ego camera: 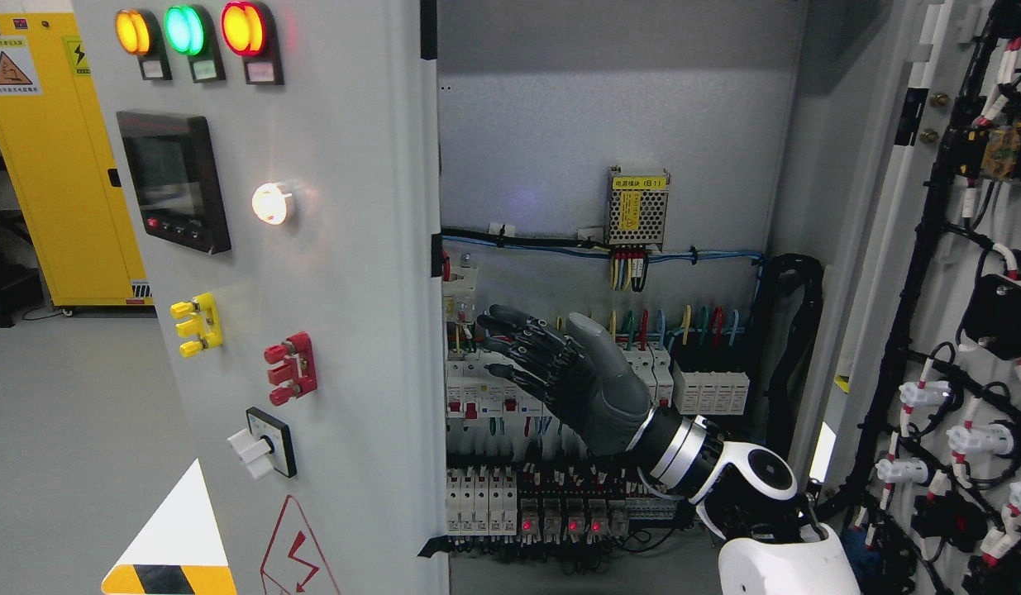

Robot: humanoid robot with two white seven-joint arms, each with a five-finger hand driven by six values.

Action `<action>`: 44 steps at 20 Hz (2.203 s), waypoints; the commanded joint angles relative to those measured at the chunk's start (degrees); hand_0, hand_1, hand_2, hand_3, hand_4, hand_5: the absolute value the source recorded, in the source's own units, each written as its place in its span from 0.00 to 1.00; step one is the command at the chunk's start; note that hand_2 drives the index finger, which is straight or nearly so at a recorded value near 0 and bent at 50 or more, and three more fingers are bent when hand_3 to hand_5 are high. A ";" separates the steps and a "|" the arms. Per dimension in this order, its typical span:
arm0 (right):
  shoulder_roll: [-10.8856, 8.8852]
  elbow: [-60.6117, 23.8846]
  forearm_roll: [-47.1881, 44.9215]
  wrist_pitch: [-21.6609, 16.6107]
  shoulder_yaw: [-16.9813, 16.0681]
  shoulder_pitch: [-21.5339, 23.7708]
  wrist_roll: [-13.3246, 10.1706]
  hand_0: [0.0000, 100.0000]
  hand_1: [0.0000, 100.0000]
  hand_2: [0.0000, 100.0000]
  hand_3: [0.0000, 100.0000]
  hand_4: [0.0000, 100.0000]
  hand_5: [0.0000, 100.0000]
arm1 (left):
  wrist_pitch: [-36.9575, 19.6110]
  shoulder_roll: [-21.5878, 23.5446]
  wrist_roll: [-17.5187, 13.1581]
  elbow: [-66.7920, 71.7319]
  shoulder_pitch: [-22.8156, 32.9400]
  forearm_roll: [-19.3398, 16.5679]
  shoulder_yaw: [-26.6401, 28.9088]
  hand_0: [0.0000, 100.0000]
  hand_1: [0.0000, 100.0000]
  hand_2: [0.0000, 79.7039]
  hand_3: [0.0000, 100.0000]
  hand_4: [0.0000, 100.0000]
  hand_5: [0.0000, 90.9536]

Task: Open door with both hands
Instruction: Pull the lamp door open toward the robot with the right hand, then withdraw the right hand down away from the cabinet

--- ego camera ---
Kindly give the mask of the grey black robot hand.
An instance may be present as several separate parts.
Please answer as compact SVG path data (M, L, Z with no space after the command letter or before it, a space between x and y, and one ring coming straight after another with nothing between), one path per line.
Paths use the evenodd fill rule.
M659 422L645 382L606 329L590 317L573 312L560 332L529 313L494 304L476 321L490 334L484 349L510 359L487 370L543 402L594 455L636 451L645 459L653 453L653 437L666 445L676 433L677 422Z

